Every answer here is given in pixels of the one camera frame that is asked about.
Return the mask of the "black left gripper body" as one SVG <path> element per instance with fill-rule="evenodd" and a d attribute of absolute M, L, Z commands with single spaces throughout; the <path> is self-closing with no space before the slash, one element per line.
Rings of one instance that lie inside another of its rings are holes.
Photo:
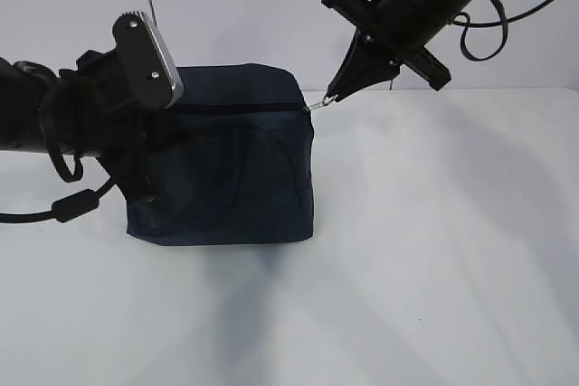
<path fill-rule="evenodd" d="M 169 108 L 145 108 L 130 93 L 119 57 L 88 50 L 76 69 L 61 70 L 81 121 L 68 136 L 78 151 L 93 153 L 127 204 L 156 202 L 163 195 L 150 169 L 154 160 L 185 138 Z"/>

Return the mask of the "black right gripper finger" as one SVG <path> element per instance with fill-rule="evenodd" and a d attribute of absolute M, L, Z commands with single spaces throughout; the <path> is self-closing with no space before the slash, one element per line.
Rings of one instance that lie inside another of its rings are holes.
<path fill-rule="evenodd" d="M 383 52 L 366 35 L 355 35 L 336 76 L 327 86 L 326 96 L 334 101 L 343 99 L 379 83 L 395 79 L 400 63 Z"/>

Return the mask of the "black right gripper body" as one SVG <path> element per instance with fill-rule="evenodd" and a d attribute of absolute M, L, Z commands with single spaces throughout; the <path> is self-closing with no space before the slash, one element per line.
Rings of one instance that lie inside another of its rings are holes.
<path fill-rule="evenodd" d="M 451 73 L 426 45 L 470 1 L 321 0 L 355 26 L 355 35 L 366 35 L 396 59 L 400 69 L 408 67 L 435 90 L 451 81 Z"/>

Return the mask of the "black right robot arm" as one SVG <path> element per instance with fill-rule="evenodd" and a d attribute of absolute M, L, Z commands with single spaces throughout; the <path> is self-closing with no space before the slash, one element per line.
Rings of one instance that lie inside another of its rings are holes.
<path fill-rule="evenodd" d="M 356 32 L 327 96 L 341 101 L 395 78 L 406 66 L 435 90 L 451 73 L 427 43 L 472 0 L 321 0 Z"/>

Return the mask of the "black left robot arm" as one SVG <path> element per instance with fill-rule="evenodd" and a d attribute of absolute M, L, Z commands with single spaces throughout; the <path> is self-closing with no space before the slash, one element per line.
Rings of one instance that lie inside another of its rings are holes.
<path fill-rule="evenodd" d="M 130 92 L 115 51 L 85 52 L 74 70 L 53 73 L 35 62 L 1 62 L 1 148 L 45 153 L 66 183 L 63 158 L 95 158 L 127 204 L 162 195 L 154 159 L 186 136 L 175 113 L 146 108 Z"/>

